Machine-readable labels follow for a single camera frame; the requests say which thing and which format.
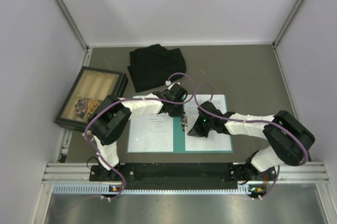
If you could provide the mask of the black folder clip mechanism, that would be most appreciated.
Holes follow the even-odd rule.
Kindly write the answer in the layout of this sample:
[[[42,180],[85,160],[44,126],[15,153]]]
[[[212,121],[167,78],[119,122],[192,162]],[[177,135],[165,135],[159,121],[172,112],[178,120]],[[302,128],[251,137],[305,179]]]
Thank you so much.
[[[181,118],[181,126],[182,126],[182,130],[186,131],[188,130],[188,119],[187,119],[187,115],[183,115]]]

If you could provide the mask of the white paper sheet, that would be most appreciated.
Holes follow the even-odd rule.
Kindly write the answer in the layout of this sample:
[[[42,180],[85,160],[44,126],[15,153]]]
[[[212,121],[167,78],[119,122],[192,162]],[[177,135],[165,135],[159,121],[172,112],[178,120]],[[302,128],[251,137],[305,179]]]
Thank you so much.
[[[200,105],[203,102],[208,101],[209,98],[210,95],[196,95],[196,99]],[[227,112],[225,95],[214,95],[211,102],[217,109],[221,111],[222,114]],[[185,131],[185,152],[232,153],[232,138],[229,135],[218,134],[216,131],[210,131],[208,137],[194,137],[187,135],[199,116],[197,108],[198,107],[194,99],[184,105],[184,111],[187,115],[187,130]]]
[[[128,153],[170,153],[173,148],[173,118],[168,114],[144,115],[131,119]]]

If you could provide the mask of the teal file folder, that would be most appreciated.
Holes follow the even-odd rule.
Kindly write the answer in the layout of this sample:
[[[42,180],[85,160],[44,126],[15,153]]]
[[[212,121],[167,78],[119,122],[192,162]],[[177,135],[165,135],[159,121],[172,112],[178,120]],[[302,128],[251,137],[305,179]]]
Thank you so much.
[[[182,130],[181,118],[173,118],[173,138],[174,138],[174,154],[187,154],[187,153],[202,153],[202,152],[185,152],[185,131]],[[205,153],[223,153],[223,152],[205,152]]]

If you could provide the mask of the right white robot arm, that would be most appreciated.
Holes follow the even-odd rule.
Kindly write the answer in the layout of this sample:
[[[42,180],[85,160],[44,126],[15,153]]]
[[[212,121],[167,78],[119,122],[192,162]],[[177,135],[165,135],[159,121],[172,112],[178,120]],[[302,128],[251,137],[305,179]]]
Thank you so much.
[[[267,148],[254,152],[244,165],[235,169],[233,178],[237,181],[257,180],[275,166],[301,166],[309,161],[309,150],[315,137],[285,110],[269,116],[242,115],[232,111],[222,113],[210,101],[199,105],[197,110],[199,116],[187,133],[189,136],[207,137],[209,132],[215,131],[268,141]]]

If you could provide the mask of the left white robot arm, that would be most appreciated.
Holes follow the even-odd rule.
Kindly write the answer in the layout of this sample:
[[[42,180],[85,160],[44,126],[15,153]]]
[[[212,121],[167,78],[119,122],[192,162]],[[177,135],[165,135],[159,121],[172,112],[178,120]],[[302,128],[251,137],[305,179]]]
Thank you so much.
[[[83,133],[84,139],[94,146],[98,160],[98,164],[91,167],[90,181],[112,181],[122,175],[118,167],[117,140],[129,120],[157,114],[181,117],[186,98],[187,90],[179,83],[146,96],[129,99],[107,96],[89,117]]]

